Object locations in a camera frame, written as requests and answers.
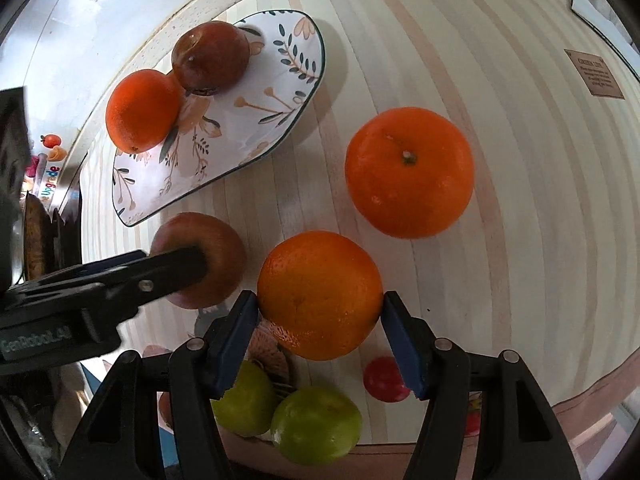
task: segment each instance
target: green fruit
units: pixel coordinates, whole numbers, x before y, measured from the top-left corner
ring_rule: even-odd
[[[312,386],[283,400],[273,414],[271,436],[276,448],[302,465],[328,464],[358,443],[362,416],[349,397]]]
[[[241,436],[269,430],[278,398],[267,374],[256,364],[242,361],[234,386],[220,400],[212,400],[216,422]]]

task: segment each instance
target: blue gripper pad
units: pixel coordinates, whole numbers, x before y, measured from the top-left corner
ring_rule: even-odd
[[[382,313],[382,327],[391,346],[391,351],[398,363],[404,385],[414,392],[420,400],[427,394],[427,386],[422,376],[426,369],[424,358],[418,352],[415,341],[414,319],[396,292],[385,293]]]
[[[214,364],[212,399],[222,397],[236,382],[242,359],[258,325],[257,296],[250,290],[243,290],[228,316],[213,321],[216,322],[221,324],[210,340],[207,359]]]

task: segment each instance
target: white ceramic plate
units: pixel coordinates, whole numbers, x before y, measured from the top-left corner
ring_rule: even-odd
[[[252,52],[241,81],[214,97],[189,96],[176,126],[148,152],[116,152],[113,207],[124,225],[269,153],[315,93],[324,74],[324,43],[309,16],[267,10],[236,26]]]

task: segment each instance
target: red ball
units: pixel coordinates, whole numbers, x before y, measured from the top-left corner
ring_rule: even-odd
[[[362,381],[370,395],[382,402],[405,400],[411,392],[402,382],[396,360],[390,356],[373,359],[364,369]]]

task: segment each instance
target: fruit stem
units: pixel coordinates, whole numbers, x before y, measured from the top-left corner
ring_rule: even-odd
[[[404,151],[402,152],[402,162],[404,162],[408,166],[412,166],[418,160],[418,157],[415,156],[415,153]]]

